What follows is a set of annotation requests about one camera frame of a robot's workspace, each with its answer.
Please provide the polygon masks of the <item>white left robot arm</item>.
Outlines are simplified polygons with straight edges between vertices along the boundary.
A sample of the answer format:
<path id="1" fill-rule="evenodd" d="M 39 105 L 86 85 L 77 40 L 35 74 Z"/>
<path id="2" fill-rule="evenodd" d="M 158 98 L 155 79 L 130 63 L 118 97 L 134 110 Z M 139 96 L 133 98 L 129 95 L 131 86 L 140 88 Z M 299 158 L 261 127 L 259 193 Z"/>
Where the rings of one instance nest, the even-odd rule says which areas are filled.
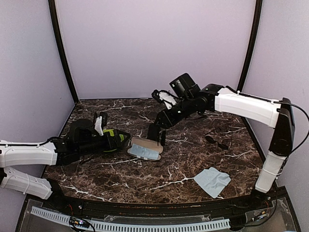
<path id="1" fill-rule="evenodd" d="M 39 178 L 22 170 L 21 166 L 65 166 L 77 162 L 83 156 L 93 153 L 109 153 L 122 150 L 130 134 L 105 129 L 102 117 L 95 122 L 78 119 L 71 123 L 64 137 L 51 137 L 45 142 L 18 143 L 1 140 L 0 142 L 0 186 L 41 199 L 58 211 L 68 207 L 68 199 L 62 196 L 58 182 Z"/>

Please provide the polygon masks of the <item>plaid brown glasses case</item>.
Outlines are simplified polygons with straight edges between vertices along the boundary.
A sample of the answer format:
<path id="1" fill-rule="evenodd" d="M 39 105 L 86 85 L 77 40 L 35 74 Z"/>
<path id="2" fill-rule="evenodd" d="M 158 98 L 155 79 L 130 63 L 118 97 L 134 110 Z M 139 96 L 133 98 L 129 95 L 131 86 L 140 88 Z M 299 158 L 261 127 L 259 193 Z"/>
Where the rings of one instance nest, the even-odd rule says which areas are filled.
<path id="1" fill-rule="evenodd" d="M 140 137 L 133 137 L 131 147 L 127 150 L 129 155 L 147 161 L 160 160 L 162 152 L 163 146 L 160 143 Z"/>

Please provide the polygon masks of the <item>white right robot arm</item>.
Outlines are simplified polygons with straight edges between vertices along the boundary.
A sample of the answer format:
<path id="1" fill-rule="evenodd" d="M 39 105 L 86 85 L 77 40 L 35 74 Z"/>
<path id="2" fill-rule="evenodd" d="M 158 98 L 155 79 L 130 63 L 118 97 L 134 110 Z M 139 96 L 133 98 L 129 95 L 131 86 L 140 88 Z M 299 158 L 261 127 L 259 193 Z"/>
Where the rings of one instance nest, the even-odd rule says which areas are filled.
<path id="1" fill-rule="evenodd" d="M 268 193 L 281 174 L 288 158 L 308 139 L 308 135 L 295 145 L 295 118 L 293 109 L 308 113 L 288 98 L 268 99 L 236 91 L 229 86 L 208 84 L 203 88 L 184 73 L 170 82 L 174 91 L 154 90 L 152 97 L 166 108 L 157 114 L 155 125 L 169 129 L 183 119 L 197 113 L 219 112 L 255 121 L 273 130 L 263 167 L 255 183 L 255 192 L 246 205 L 256 210 L 265 202 Z"/>

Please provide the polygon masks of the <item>gold frame sunglasses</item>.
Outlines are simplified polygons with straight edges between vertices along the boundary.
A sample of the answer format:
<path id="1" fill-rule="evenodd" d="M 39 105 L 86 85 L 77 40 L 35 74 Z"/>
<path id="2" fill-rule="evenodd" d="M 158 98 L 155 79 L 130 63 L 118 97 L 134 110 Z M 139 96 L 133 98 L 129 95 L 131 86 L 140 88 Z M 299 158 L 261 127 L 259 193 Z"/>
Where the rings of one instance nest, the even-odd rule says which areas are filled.
<path id="1" fill-rule="evenodd" d="M 225 142 L 225 135 L 221 133 L 222 129 L 216 127 L 204 135 L 205 141 L 211 145 L 217 145 L 221 150 L 229 150 L 232 147 L 233 132 L 228 132 L 230 134 L 230 142 Z"/>

